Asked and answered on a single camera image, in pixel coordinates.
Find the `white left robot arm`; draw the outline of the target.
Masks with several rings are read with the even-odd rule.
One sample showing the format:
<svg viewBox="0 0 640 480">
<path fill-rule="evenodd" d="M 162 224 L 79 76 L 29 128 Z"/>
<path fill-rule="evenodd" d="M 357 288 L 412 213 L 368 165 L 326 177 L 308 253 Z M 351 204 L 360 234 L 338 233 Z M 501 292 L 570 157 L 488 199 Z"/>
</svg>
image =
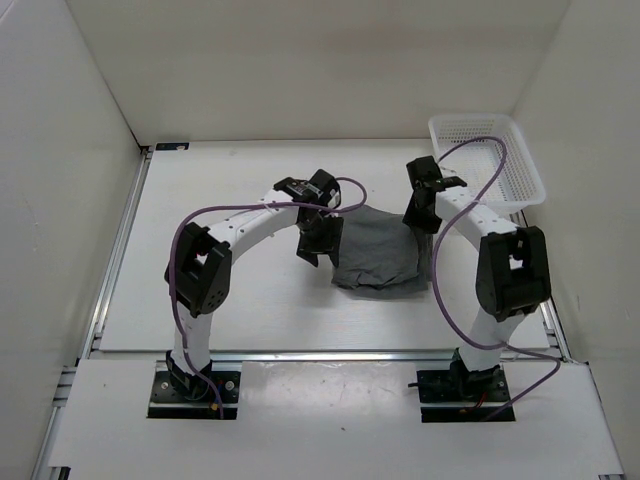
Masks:
<svg viewBox="0 0 640 480">
<path fill-rule="evenodd" d="M 295 226 L 299 258 L 316 267 L 326 255 L 337 266 L 343 219 L 335 211 L 340 203 L 335 180 L 321 187 L 287 178 L 260 203 L 235 207 L 220 223 L 200 226 L 189 221 L 180 229 L 165 271 L 176 323 L 174 348 L 166 361 L 173 386 L 186 399 L 209 394 L 212 316 L 228 297 L 234 262 L 266 238 Z"/>
</svg>

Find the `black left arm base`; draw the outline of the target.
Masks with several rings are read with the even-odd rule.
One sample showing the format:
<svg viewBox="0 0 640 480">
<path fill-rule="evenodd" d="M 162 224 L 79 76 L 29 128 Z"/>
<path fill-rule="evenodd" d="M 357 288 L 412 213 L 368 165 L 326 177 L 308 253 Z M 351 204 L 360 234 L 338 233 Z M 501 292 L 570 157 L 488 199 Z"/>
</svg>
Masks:
<svg viewBox="0 0 640 480">
<path fill-rule="evenodd" d="M 158 362 L 149 394 L 147 417 L 171 420 L 236 420 L 241 387 L 241 371 L 211 362 L 202 374 L 218 389 L 221 405 L 210 385 L 198 376 L 181 381 L 166 363 Z"/>
</svg>

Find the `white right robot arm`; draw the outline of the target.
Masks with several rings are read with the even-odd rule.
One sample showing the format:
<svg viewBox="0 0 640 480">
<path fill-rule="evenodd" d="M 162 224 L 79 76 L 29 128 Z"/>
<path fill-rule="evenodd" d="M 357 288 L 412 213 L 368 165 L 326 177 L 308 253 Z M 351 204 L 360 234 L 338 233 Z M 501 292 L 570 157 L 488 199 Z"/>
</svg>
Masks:
<svg viewBox="0 0 640 480">
<path fill-rule="evenodd" d="M 463 366 L 450 373 L 449 387 L 458 398 L 470 400 L 484 389 L 483 372 L 499 364 L 516 328 L 551 296 L 544 232 L 501 217 L 465 186 L 436 182 L 413 188 L 404 221 L 437 236 L 431 260 L 433 292 L 446 322 L 463 341 L 455 357 Z M 478 254 L 479 309 L 469 332 L 461 330 L 448 311 L 437 274 L 440 247 L 452 229 Z"/>
</svg>

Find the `grey shorts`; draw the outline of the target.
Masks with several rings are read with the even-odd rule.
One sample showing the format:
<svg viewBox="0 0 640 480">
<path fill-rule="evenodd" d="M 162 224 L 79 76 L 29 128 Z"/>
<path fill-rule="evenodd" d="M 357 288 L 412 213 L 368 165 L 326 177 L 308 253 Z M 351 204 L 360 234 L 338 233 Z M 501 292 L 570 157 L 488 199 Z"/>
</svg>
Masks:
<svg viewBox="0 0 640 480">
<path fill-rule="evenodd" d="M 408 299 L 429 289 L 432 235 L 367 205 L 343 218 L 334 286 L 372 300 Z"/>
</svg>

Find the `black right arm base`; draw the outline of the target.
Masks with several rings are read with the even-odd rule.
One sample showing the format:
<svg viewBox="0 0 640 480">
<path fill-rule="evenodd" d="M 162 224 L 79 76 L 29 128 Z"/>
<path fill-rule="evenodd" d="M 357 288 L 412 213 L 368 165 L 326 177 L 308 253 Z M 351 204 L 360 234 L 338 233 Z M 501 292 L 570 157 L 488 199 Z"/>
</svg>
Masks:
<svg viewBox="0 0 640 480">
<path fill-rule="evenodd" d="M 504 369 L 470 371 L 457 353 L 448 369 L 422 369 L 407 385 L 418 392 L 422 423 L 515 422 Z"/>
</svg>

